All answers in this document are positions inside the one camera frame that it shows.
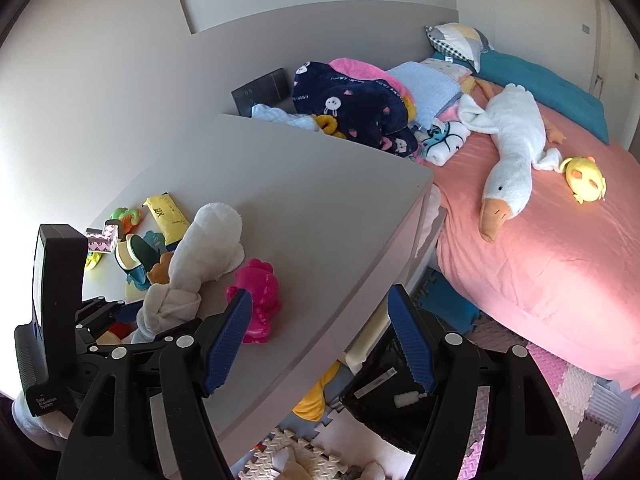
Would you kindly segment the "red plush heart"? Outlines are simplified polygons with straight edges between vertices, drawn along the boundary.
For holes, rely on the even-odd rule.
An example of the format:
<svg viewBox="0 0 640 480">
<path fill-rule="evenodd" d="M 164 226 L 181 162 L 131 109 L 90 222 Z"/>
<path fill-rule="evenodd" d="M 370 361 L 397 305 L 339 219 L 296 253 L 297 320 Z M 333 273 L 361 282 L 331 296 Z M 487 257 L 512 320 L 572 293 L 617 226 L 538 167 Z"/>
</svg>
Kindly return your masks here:
<svg viewBox="0 0 640 480">
<path fill-rule="evenodd" d="M 108 332 L 116 336 L 118 339 L 123 340 L 128 337 L 136 326 L 134 323 L 115 322 L 108 328 Z"/>
</svg>

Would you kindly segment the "blue yellow frog toy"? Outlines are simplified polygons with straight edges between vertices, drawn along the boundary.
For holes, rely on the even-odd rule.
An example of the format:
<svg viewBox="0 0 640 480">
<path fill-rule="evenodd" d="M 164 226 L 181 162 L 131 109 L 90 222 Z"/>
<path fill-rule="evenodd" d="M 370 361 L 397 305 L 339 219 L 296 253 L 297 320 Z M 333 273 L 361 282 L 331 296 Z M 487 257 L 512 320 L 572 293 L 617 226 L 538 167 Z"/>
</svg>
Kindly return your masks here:
<svg viewBox="0 0 640 480">
<path fill-rule="evenodd" d="M 100 263 L 102 257 L 102 252 L 89 252 L 85 262 L 85 269 L 87 271 L 93 270 Z"/>
</svg>

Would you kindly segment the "yellow long wrapper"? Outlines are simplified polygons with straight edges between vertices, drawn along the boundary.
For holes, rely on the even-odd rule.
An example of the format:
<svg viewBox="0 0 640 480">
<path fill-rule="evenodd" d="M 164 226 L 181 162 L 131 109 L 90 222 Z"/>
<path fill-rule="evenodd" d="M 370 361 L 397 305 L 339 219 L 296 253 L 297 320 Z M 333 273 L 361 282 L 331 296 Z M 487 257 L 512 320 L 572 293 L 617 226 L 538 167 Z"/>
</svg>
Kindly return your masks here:
<svg viewBox="0 0 640 480">
<path fill-rule="evenodd" d="M 179 209 L 169 193 L 150 196 L 143 206 L 149 211 L 154 222 L 154 228 L 146 233 L 148 240 L 158 249 L 172 252 L 182 241 L 190 222 Z"/>
</svg>

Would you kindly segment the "magenta plastic toy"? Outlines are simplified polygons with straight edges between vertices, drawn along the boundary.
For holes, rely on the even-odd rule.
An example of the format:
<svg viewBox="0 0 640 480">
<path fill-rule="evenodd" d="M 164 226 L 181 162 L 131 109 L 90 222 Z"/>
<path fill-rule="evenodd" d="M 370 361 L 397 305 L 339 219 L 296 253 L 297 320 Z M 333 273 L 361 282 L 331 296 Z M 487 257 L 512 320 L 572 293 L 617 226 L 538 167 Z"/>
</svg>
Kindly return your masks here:
<svg viewBox="0 0 640 480">
<path fill-rule="evenodd" d="M 234 282 L 226 289 L 230 301 L 240 290 L 252 297 L 252 318 L 243 337 L 244 344 L 264 344 L 271 334 L 271 321 L 281 310 L 279 281 L 273 266 L 260 259 L 250 259 L 235 271 Z"/>
</svg>

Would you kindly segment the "grey pink tape box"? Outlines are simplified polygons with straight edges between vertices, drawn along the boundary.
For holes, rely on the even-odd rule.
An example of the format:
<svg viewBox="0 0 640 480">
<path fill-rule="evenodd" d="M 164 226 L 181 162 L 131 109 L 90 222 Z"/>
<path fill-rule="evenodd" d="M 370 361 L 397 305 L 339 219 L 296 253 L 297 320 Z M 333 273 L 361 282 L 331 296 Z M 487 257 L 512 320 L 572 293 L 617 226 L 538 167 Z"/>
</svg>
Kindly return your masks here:
<svg viewBox="0 0 640 480">
<path fill-rule="evenodd" d="M 122 224 L 119 221 L 105 223 L 102 230 L 88 229 L 86 232 L 89 252 L 109 254 L 114 252 L 122 240 Z"/>
</svg>

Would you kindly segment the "brown small plush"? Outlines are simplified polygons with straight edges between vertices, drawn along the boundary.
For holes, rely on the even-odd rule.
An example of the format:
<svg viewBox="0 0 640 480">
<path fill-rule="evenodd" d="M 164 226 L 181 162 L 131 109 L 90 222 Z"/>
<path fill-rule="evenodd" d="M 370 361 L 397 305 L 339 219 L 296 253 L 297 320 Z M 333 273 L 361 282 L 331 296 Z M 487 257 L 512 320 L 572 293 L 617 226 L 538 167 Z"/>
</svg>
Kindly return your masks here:
<svg viewBox="0 0 640 480">
<path fill-rule="evenodd" d="M 151 284 L 166 285 L 169 283 L 169 265 L 174 254 L 172 252 L 164 252 L 160 255 L 160 260 L 152 266 L 152 269 L 146 272 L 146 277 Z"/>
</svg>

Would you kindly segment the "white knotted towel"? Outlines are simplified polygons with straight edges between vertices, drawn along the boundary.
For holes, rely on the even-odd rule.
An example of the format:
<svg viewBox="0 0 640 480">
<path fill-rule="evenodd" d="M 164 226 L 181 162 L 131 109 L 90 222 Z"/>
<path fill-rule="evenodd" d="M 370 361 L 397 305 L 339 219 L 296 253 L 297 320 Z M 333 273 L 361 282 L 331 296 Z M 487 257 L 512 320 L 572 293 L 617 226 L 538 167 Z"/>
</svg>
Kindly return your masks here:
<svg viewBox="0 0 640 480">
<path fill-rule="evenodd" d="M 202 286 L 235 270 L 245 258 L 241 215 L 224 203 L 201 207 L 178 244 L 169 265 L 169 283 L 152 284 L 137 313 L 132 344 L 192 321 L 198 314 Z"/>
</svg>

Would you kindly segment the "green orange chameleon toy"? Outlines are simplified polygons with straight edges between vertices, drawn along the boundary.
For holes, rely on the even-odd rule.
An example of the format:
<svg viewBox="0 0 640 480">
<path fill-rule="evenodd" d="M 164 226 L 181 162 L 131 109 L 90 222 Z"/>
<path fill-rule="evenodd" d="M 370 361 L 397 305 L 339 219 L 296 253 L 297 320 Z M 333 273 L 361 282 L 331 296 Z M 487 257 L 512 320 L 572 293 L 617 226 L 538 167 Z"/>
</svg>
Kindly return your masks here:
<svg viewBox="0 0 640 480">
<path fill-rule="evenodd" d="M 139 208 L 120 207 L 111 213 L 107 222 L 118 222 L 119 236 L 124 237 L 136 228 L 141 220 L 142 211 Z"/>
</svg>

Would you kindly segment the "navy bunny blanket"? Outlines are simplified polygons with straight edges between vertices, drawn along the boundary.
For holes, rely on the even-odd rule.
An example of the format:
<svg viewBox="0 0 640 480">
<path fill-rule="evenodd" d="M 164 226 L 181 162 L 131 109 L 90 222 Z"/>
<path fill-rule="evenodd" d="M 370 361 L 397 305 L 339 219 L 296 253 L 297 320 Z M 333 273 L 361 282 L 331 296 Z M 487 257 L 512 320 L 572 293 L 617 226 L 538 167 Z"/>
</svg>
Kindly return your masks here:
<svg viewBox="0 0 640 480">
<path fill-rule="evenodd" d="M 405 101 L 383 79 L 352 78 L 307 62 L 294 75 L 292 101 L 297 113 L 326 119 L 349 141 L 400 157 L 418 148 Z"/>
</svg>

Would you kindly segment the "yellow chick plush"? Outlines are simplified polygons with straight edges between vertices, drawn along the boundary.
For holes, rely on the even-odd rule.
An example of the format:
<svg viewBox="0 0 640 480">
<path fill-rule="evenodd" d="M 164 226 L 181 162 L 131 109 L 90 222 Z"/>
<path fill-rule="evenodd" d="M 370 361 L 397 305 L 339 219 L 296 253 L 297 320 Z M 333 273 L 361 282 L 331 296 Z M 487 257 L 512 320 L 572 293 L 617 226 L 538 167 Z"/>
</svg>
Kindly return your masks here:
<svg viewBox="0 0 640 480">
<path fill-rule="evenodd" d="M 578 204 L 604 199 L 605 177 L 593 156 L 566 158 L 560 171 Z"/>
</svg>

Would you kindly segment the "white goose plush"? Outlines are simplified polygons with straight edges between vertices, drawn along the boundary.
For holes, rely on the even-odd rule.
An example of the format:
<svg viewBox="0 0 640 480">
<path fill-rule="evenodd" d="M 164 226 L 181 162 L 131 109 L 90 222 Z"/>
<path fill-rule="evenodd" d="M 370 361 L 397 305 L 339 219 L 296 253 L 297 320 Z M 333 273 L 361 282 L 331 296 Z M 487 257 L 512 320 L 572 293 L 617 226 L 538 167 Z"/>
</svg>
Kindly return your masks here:
<svg viewBox="0 0 640 480">
<path fill-rule="evenodd" d="M 495 144 L 499 160 L 489 171 L 480 201 L 480 236 L 494 242 L 506 221 L 518 216 L 533 193 L 535 170 L 560 170 L 558 150 L 564 134 L 541 115 L 533 93 L 520 84 L 507 84 L 497 91 L 479 79 L 487 104 L 472 96 L 461 97 L 458 119 L 472 132 L 487 134 Z"/>
</svg>

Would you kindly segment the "light blue cloth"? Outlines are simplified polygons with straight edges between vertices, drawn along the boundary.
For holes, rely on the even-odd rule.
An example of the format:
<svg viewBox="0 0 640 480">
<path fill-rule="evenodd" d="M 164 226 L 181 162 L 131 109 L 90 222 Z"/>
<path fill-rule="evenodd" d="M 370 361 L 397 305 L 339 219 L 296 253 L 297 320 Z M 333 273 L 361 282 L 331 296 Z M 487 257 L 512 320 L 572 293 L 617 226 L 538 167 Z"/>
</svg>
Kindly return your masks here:
<svg viewBox="0 0 640 480">
<path fill-rule="evenodd" d="M 308 131 L 319 132 L 320 127 L 310 115 L 290 114 L 280 107 L 272 107 L 265 104 L 255 104 L 250 110 L 250 118 L 292 126 Z"/>
</svg>

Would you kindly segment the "light blue pillow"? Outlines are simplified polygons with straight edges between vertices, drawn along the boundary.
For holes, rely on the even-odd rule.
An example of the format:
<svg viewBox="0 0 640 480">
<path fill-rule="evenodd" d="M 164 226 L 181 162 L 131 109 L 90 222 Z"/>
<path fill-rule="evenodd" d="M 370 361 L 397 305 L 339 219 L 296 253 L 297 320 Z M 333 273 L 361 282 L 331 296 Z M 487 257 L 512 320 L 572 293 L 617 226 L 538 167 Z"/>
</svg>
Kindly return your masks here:
<svg viewBox="0 0 640 480">
<path fill-rule="evenodd" d="M 460 99 L 460 82 L 472 72 L 463 65 L 439 58 L 427 58 L 423 62 L 405 62 L 387 72 L 397 79 L 412 95 L 416 107 L 414 121 L 420 127 L 428 127 L 443 110 Z"/>
</svg>

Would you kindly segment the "patchwork checkered pillow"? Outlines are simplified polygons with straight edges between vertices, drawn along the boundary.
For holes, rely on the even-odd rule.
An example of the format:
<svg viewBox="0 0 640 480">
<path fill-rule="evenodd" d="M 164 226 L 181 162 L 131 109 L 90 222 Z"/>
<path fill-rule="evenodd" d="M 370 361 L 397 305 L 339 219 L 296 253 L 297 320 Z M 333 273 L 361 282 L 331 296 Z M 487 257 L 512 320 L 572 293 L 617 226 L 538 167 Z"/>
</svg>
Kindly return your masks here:
<svg viewBox="0 0 640 480">
<path fill-rule="evenodd" d="M 460 23 L 425 27 L 426 38 L 433 49 L 445 58 L 468 64 L 474 73 L 482 67 L 482 55 L 492 49 L 487 37 L 478 29 Z"/>
</svg>

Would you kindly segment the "black wall switch panel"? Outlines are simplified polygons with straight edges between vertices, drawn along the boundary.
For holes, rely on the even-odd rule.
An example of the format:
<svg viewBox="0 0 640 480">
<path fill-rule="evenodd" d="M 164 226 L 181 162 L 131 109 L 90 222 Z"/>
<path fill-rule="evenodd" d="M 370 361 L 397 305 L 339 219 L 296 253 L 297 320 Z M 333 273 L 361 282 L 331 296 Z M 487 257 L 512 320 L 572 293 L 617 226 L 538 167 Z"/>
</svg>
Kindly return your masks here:
<svg viewBox="0 0 640 480">
<path fill-rule="evenodd" d="M 242 117 L 252 116 L 256 104 L 276 106 L 291 96 L 291 84 L 284 68 L 260 76 L 231 92 L 232 100 Z"/>
</svg>

